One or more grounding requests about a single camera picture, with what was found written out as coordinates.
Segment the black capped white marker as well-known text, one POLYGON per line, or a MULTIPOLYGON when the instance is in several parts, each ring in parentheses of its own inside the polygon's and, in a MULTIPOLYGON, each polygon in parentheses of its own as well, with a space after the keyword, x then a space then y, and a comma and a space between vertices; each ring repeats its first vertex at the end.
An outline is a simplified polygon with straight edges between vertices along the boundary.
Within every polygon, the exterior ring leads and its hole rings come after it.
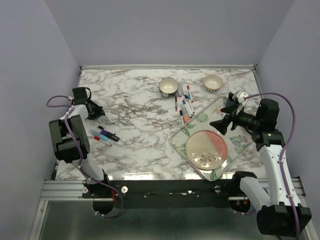
POLYGON ((184 125, 183 111, 179 110, 181 124, 184 125))

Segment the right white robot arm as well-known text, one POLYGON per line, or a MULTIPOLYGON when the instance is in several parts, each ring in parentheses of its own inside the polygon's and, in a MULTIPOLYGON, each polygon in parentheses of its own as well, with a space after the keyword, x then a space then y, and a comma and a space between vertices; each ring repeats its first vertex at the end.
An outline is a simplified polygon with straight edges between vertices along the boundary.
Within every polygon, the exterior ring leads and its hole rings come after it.
POLYGON ((228 130, 242 127, 251 133, 256 150, 264 164, 269 191, 266 192, 252 172, 237 171, 230 183, 230 191, 245 194, 256 210, 257 227, 263 235, 299 239, 312 218, 310 208, 304 207, 297 195, 287 165, 286 150, 289 144, 277 130, 279 103, 263 98, 256 114, 245 112, 244 105, 251 96, 239 90, 228 94, 221 111, 223 119, 210 125, 222 135, 228 130))

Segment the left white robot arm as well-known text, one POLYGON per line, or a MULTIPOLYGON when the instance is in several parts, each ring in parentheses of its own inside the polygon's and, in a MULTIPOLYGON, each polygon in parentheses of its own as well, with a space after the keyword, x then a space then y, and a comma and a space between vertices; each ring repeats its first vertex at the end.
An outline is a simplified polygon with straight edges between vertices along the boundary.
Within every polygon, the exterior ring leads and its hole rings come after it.
POLYGON ((84 185, 101 198, 111 191, 106 172, 90 156, 91 146, 84 127, 84 120, 96 120, 105 115, 101 106, 92 101, 88 87, 72 89, 72 96, 56 95, 46 102, 48 108, 66 108, 66 113, 48 124, 54 155, 78 169, 85 177, 84 185))

